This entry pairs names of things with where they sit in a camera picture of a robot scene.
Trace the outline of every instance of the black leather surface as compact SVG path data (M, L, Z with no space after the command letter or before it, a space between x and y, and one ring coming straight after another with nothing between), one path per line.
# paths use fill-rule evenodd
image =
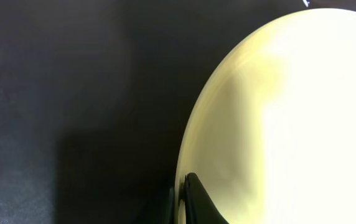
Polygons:
M0 223L132 221L214 68L293 4L0 0Z

